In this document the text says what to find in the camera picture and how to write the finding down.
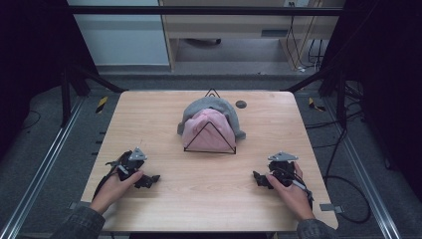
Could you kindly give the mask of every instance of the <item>black cable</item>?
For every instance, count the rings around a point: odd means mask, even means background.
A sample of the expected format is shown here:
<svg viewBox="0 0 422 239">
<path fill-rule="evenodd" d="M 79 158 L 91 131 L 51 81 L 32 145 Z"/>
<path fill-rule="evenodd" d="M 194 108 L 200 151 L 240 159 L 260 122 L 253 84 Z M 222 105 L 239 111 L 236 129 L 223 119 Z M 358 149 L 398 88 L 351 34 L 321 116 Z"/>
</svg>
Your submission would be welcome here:
<svg viewBox="0 0 422 239">
<path fill-rule="evenodd" d="M 326 168 L 326 171 L 325 171 L 325 176 L 328 175 L 329 170 L 331 169 L 331 165 L 332 165 L 332 162 L 334 160 L 335 153 L 337 152 L 337 149 L 338 149 L 338 146 L 340 145 L 340 142 L 344 139 L 346 132 L 347 132 L 347 128 L 344 128 L 343 131 L 341 132 L 340 137 L 337 140 L 337 143 L 335 144 L 335 148 L 334 148 L 332 155 L 331 155 L 331 158 L 329 159 L 329 162 L 328 162 L 328 167 Z"/>
<path fill-rule="evenodd" d="M 295 172 L 290 173 L 290 172 L 288 172 L 285 169 L 282 169 L 280 167 L 275 167 L 275 169 L 280 170 L 280 171 L 284 172 L 285 174 L 288 174 L 291 178 L 294 178 L 296 181 L 298 181 L 300 184 L 302 184 L 305 188 L 307 188 L 307 185 L 304 183 L 302 178 L 299 175 L 297 175 Z"/>
<path fill-rule="evenodd" d="M 353 97 L 351 97 L 351 96 L 348 96 L 348 95 L 345 95 L 349 100 L 351 100 L 352 101 L 352 103 L 351 104 L 349 104 L 350 106 L 351 105 L 354 105 L 354 104 L 360 104 L 360 100 L 357 100 L 356 98 L 353 98 Z"/>
<path fill-rule="evenodd" d="M 356 113 L 350 114 L 348 116 L 346 116 L 346 118 L 349 120 L 357 115 L 362 114 L 363 111 L 358 111 Z M 313 128 L 319 128 L 319 127 L 324 127 L 324 126 L 328 126 L 328 125 L 332 125 L 339 122 L 339 120 L 334 120 L 334 121 L 328 121 L 328 122 L 318 122 L 318 123 L 311 123 L 311 124 L 305 124 L 305 128 L 306 129 L 313 129 Z"/>
<path fill-rule="evenodd" d="M 313 39 L 313 41 L 311 42 L 310 49 L 308 50 L 308 62 L 313 63 L 314 66 L 317 67 L 318 70 L 319 70 L 320 64 L 321 64 L 320 58 L 323 58 L 323 55 L 320 54 L 322 52 L 322 48 L 323 48 L 323 40 L 322 39 L 319 40 L 319 47 L 318 47 L 317 55 L 311 55 L 311 52 L 312 52 L 313 47 L 314 47 L 314 43 L 315 43 L 315 39 Z"/>
<path fill-rule="evenodd" d="M 352 103 L 348 104 L 347 106 L 345 106 L 345 108 L 346 108 L 347 110 L 349 110 L 349 108 L 350 108 L 351 106 L 353 106 L 353 105 L 360 105 L 360 102 L 352 102 Z"/>
<path fill-rule="evenodd" d="M 355 115 L 355 117 L 348 119 L 347 121 L 354 121 L 354 119 L 356 119 L 357 117 L 360 117 L 360 119 L 362 120 L 363 117 L 363 111 L 359 111 L 359 115 Z"/>
<path fill-rule="evenodd" d="M 344 89 L 346 90 L 346 94 L 353 98 L 353 99 L 358 99 L 358 100 L 362 100 L 363 99 L 363 94 L 361 94 L 360 92 L 358 92 L 357 90 L 355 90 L 354 88 L 352 88 L 351 86 L 349 86 L 348 84 L 345 84 Z"/>
<path fill-rule="evenodd" d="M 121 162 L 124 157 L 127 157 L 129 154 L 131 154 L 131 151 L 127 151 L 124 154 L 122 154 L 115 162 Z M 100 189 L 102 189 L 103 185 L 106 183 L 106 181 L 114 174 L 116 174 L 117 165 L 111 164 L 111 169 L 109 170 L 108 174 L 103 177 L 103 179 L 100 181 L 99 185 L 96 188 L 96 191 L 94 192 L 93 200 L 96 198 L 97 194 L 100 192 Z"/>
<path fill-rule="evenodd" d="M 322 147 L 331 147 L 331 146 L 335 146 L 335 143 L 334 144 L 323 145 L 323 146 L 313 146 L 313 149 L 315 149 L 315 148 L 322 148 Z"/>
<path fill-rule="evenodd" d="M 33 123 L 31 123 L 31 124 L 29 124 L 29 125 L 27 125 L 27 126 L 23 126 L 22 127 L 22 129 L 27 129 L 27 128 L 30 128 L 30 127 L 32 127 L 32 126 L 34 126 L 38 121 L 40 121 L 40 118 L 41 118 L 41 114 L 39 114 L 38 112 L 36 112 L 36 111 L 30 111 L 30 113 L 35 113 L 37 116 L 38 116 L 38 118 L 33 122 Z"/>
<path fill-rule="evenodd" d="M 360 190 L 356 185 L 354 185 L 354 183 L 352 183 L 351 181 L 349 181 L 349 180 L 347 180 L 343 177 L 336 176 L 336 175 L 326 175 L 326 176 L 323 177 L 323 179 L 325 181 L 329 178 L 339 179 L 339 180 L 342 180 L 342 181 L 348 183 L 350 186 L 352 186 L 354 189 L 356 189 L 357 192 L 359 192 L 359 194 L 362 196 L 362 198 L 363 198 L 363 200 L 365 201 L 365 204 L 366 204 L 367 212 L 366 212 L 365 217 L 361 220 L 351 219 L 350 217 L 345 216 L 344 213 L 340 213 L 340 216 L 343 217 L 344 219 L 346 219 L 347 221 L 350 221 L 350 222 L 353 222 L 353 223 L 356 223 L 356 224 L 363 224 L 363 223 L 367 222 L 370 218 L 371 210 L 370 210 L 369 201 L 366 198 L 365 194 L 362 192 L 362 190 Z"/>
<path fill-rule="evenodd" d="M 310 26 L 308 27 L 307 34 L 309 34 L 309 33 L 310 33 L 310 30 L 311 30 L 311 25 L 312 25 L 312 23 L 313 23 L 314 19 L 315 19 L 315 16 L 313 16 L 313 18 L 312 18 L 312 20 L 311 20 Z M 292 53 L 291 53 L 291 51 L 290 51 L 290 49 L 289 49 L 289 37 L 290 37 L 290 34 L 292 33 L 292 38 L 293 38 L 293 42 L 294 42 L 294 44 L 295 44 L 296 53 L 298 54 L 298 60 L 299 60 L 299 62 L 302 64 L 302 66 L 304 66 L 304 68 L 310 68 L 310 67 L 313 67 L 312 65 L 310 65 L 310 66 L 309 66 L 309 65 L 304 64 L 304 63 L 302 62 L 302 60 L 301 60 L 301 56 L 300 56 L 300 54 L 299 54 L 298 44 L 296 43 L 295 33 L 294 33 L 294 31 L 293 31 L 293 23 L 294 23 L 294 21 L 295 21 L 295 16 L 292 16 L 291 26 L 290 26 L 290 28 L 289 28 L 288 36 L 286 37 L 286 48 L 287 48 L 287 50 L 288 50 L 288 53 L 289 53 L 289 55 L 290 55 L 290 57 L 291 57 L 291 59 L 292 59 L 292 58 L 293 58 L 293 56 L 292 56 Z M 298 69 L 298 66 L 296 65 L 295 61 L 293 61 L 293 60 L 292 60 L 292 63 L 293 63 L 293 65 L 294 65 L 295 69 Z"/>
<path fill-rule="evenodd" d="M 350 186 L 352 186 L 354 189 L 356 189 L 356 190 L 360 193 L 360 195 L 362 195 L 363 200 L 365 201 L 365 203 L 366 203 L 366 205 L 367 205 L 367 208 L 368 208 L 367 213 L 366 213 L 366 215 L 365 215 L 365 217 L 364 217 L 363 219 L 361 219 L 361 220 L 355 220 L 355 219 L 351 219 L 351 218 L 349 218 L 349 217 L 345 216 L 343 213 L 341 213 L 341 214 L 340 214 L 340 216 L 341 216 L 341 217 L 343 217 L 344 219 L 346 219 L 346 220 L 348 220 L 348 221 L 350 221 L 350 222 L 353 222 L 353 223 L 356 223 L 356 224 L 362 224 L 362 223 L 365 223 L 366 221 L 368 221 L 368 220 L 369 220 L 369 218 L 370 218 L 370 215 L 371 215 L 371 210 L 370 210 L 369 202 L 368 202 L 368 200 L 367 200 L 366 196 L 365 196 L 365 195 L 363 194 L 363 192 L 362 192 L 362 191 L 361 191 L 361 190 L 360 190 L 360 189 L 359 189 L 359 188 L 358 188 L 358 187 L 357 187 L 354 183 L 352 183 L 351 181 L 349 181 L 349 180 L 347 180 L 347 179 L 345 179 L 345 178 L 343 178 L 343 177 L 340 177 L 340 176 L 336 176 L 336 175 L 329 175 L 329 170 L 330 170 L 331 165 L 332 165 L 332 162 L 333 162 L 333 160 L 334 160 L 335 153 L 336 153 L 336 151 L 337 151 L 337 149 L 338 149 L 339 144 L 340 144 L 340 143 L 341 143 L 341 141 L 344 139 L 346 132 L 347 132 L 346 128 L 345 128 L 345 129 L 341 132 L 341 135 L 340 135 L 340 137 L 338 138 L 338 141 L 337 141 L 337 143 L 335 144 L 335 148 L 334 148 L 334 150 L 333 150 L 333 152 L 332 152 L 331 159 L 329 160 L 328 167 L 326 168 L 325 175 L 322 177 L 322 179 L 323 179 L 323 183 L 325 184 L 325 187 L 327 187 L 327 180 L 328 180 L 329 178 L 335 178 L 335 179 L 342 180 L 342 181 L 344 181 L 344 182 L 348 183 Z"/>
</svg>

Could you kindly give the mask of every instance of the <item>handheld controller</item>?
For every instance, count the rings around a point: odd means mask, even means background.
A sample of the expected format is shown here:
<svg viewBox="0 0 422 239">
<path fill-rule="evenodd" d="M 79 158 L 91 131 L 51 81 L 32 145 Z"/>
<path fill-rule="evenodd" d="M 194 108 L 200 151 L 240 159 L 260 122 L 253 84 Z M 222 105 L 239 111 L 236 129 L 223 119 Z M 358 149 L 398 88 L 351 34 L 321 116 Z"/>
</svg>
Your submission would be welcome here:
<svg viewBox="0 0 422 239">
<path fill-rule="evenodd" d="M 272 175 L 277 178 L 284 186 L 289 187 L 292 184 L 298 186 L 303 190 L 308 196 L 308 202 L 310 207 L 313 208 L 313 193 L 307 189 L 304 181 L 296 175 L 295 173 L 295 164 L 288 160 L 296 160 L 296 156 L 289 155 L 287 153 L 279 152 L 273 156 L 270 156 L 268 160 L 271 160 L 268 167 Z M 268 181 L 266 175 L 261 175 L 257 171 L 253 171 L 255 180 L 257 181 L 258 186 L 266 186 L 269 189 L 274 189 L 273 185 Z"/>
<path fill-rule="evenodd" d="M 144 161 L 147 160 L 146 155 L 136 147 L 134 151 L 125 152 L 117 161 L 108 162 L 112 167 L 117 167 L 117 174 L 120 181 L 130 178 L 137 170 L 142 167 Z M 160 175 L 147 176 L 143 175 L 142 178 L 134 184 L 136 188 L 146 187 L 150 188 L 154 182 L 158 181 Z"/>
</svg>

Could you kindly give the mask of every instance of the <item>small round object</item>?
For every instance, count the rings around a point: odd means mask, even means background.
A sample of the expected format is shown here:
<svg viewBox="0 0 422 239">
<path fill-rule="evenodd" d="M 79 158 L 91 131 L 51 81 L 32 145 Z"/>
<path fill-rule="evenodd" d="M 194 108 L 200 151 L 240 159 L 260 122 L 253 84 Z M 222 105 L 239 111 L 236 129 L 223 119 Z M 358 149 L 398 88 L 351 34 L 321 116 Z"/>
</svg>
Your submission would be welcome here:
<svg viewBox="0 0 422 239">
<path fill-rule="evenodd" d="M 244 102 L 244 101 L 237 101 L 236 102 L 236 107 L 239 108 L 239 109 L 243 109 L 243 108 L 246 107 L 246 102 Z"/>
</svg>

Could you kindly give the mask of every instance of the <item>pink cloth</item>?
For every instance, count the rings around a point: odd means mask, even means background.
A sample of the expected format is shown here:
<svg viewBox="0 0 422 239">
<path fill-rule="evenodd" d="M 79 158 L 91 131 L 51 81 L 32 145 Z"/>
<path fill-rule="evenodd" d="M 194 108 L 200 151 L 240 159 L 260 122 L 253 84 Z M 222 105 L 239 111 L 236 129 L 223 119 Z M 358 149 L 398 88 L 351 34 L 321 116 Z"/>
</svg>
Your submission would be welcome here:
<svg viewBox="0 0 422 239">
<path fill-rule="evenodd" d="M 205 109 L 195 114 L 192 119 L 186 121 L 182 135 L 183 146 L 190 143 L 187 149 L 189 150 L 208 150 L 219 151 L 231 149 L 229 144 L 224 140 L 216 128 L 226 138 L 227 142 L 234 148 L 236 146 L 235 134 L 227 122 L 226 117 L 218 111 L 212 109 Z"/>
</svg>

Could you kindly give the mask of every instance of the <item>wall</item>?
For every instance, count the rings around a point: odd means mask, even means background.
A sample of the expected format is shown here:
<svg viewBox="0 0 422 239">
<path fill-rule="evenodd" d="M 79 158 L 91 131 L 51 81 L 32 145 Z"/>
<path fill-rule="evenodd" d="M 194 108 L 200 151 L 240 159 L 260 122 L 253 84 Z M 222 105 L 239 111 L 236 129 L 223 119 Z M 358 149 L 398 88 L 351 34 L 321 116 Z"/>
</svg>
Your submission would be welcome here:
<svg viewBox="0 0 422 239">
<path fill-rule="evenodd" d="M 157 6 L 156 0 L 68 0 L 69 5 Z M 169 68 L 158 15 L 75 15 L 101 73 Z"/>
</svg>

